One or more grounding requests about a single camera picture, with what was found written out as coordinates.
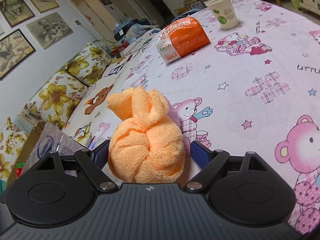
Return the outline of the framed green portrait picture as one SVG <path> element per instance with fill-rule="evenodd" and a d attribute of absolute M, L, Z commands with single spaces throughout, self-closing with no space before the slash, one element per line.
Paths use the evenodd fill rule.
<path fill-rule="evenodd" d="M 1 13 L 12 28 L 35 17 L 24 0 L 2 0 Z"/>

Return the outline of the cartoon print sofa cover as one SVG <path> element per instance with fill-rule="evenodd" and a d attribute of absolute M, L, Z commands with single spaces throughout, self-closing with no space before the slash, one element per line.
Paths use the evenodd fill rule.
<path fill-rule="evenodd" d="M 118 117 L 107 108 L 107 97 L 131 85 L 146 86 L 146 68 L 155 60 L 155 42 L 160 29 L 148 30 L 121 51 L 122 59 L 112 62 L 102 78 L 91 85 L 77 105 L 62 131 L 76 139 L 102 141 L 110 139 L 118 125 Z"/>

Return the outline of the red strawberry plush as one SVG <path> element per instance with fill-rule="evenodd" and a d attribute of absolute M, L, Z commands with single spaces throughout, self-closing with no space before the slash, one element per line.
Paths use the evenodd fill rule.
<path fill-rule="evenodd" d="M 25 163 L 24 162 L 19 162 L 15 165 L 15 171 L 16 171 L 16 177 L 19 178 L 22 171 L 23 171 L 23 168 L 25 166 Z"/>

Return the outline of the black framed bird picture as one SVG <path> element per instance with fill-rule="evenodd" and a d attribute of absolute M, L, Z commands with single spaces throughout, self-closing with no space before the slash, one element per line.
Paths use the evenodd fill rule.
<path fill-rule="evenodd" d="M 20 29 L 1 38 L 0 78 L 3 80 L 15 67 L 27 59 L 36 49 Z"/>

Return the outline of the white paper cup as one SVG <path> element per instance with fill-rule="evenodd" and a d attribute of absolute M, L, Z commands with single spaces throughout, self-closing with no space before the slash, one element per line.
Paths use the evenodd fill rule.
<path fill-rule="evenodd" d="M 239 24 L 231 0 L 208 0 L 205 5 L 217 18 L 223 30 L 235 28 Z"/>

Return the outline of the orange white snack bag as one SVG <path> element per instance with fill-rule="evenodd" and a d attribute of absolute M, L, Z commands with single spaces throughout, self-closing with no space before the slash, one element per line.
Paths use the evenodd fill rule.
<path fill-rule="evenodd" d="M 191 16 L 180 18 L 161 30 L 157 50 L 166 64 L 210 44 L 200 22 Z"/>

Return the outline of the framed tree sketch picture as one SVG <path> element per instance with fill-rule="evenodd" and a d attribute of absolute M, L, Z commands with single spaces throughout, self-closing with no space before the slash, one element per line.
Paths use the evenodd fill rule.
<path fill-rule="evenodd" d="M 30 0 L 39 13 L 48 12 L 57 9 L 60 6 L 55 0 Z"/>

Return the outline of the red box on sofa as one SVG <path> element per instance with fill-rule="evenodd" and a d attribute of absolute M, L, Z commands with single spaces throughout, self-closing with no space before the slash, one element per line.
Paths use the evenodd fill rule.
<path fill-rule="evenodd" d="M 116 48 L 114 48 L 114 50 L 112 50 L 111 55 L 113 57 L 120 57 L 120 52 L 123 51 L 128 46 L 129 46 L 128 42 L 122 43 L 121 45 L 119 45 Z"/>

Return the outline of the pink bear tablecloth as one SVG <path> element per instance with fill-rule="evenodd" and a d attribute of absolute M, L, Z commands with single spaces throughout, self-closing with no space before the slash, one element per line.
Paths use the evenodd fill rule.
<path fill-rule="evenodd" d="M 63 131 L 96 148 L 120 123 L 98 102 L 103 89 L 156 89 L 177 110 L 187 142 L 268 162 L 295 192 L 289 224 L 306 234 L 319 224 L 319 24 L 259 0 L 232 3 L 236 28 L 223 30 L 209 9 L 195 13 L 210 44 L 170 64 L 158 53 L 159 32 L 133 41 Z"/>

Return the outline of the orange knitted cloth bundle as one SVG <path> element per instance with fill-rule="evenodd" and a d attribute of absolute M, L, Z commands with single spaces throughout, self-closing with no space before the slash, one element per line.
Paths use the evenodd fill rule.
<path fill-rule="evenodd" d="M 127 183 L 173 183 L 185 163 L 183 134 L 159 91 L 142 86 L 110 94 L 107 107 L 120 120 L 108 147 L 110 171 Z"/>

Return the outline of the grey portrait poster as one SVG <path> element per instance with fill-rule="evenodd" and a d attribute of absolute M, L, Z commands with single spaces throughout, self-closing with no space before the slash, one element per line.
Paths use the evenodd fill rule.
<path fill-rule="evenodd" d="M 28 23 L 26 27 L 43 49 L 49 48 L 73 33 L 58 12 Z"/>

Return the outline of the yellow flower cushion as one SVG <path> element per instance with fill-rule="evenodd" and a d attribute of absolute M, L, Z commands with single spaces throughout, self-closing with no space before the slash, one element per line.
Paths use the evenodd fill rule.
<path fill-rule="evenodd" d="M 88 87 L 64 70 L 58 70 L 25 104 L 27 113 L 59 129 L 67 122 Z"/>
<path fill-rule="evenodd" d="M 7 117 L 0 140 L 0 179 L 2 181 L 9 179 L 27 137 L 28 134 L 20 130 L 11 122 L 11 118 Z"/>
<path fill-rule="evenodd" d="M 88 42 L 62 69 L 84 85 L 91 86 L 101 79 L 111 61 L 101 45 Z"/>

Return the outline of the cardboard box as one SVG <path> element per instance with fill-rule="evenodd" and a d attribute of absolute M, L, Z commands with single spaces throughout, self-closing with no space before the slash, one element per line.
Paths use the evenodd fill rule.
<path fill-rule="evenodd" d="M 54 125 L 41 121 L 28 134 L 27 140 L 22 147 L 15 165 L 19 162 L 24 162 L 25 166 L 22 171 L 24 172 L 33 166 L 46 153 L 56 151 L 60 155 L 73 155 L 76 151 L 85 148 L 85 146 L 61 132 Z M 8 185 L 12 184 L 17 179 L 15 165 L 9 179 L 7 181 L 1 180 L 2 192 Z"/>

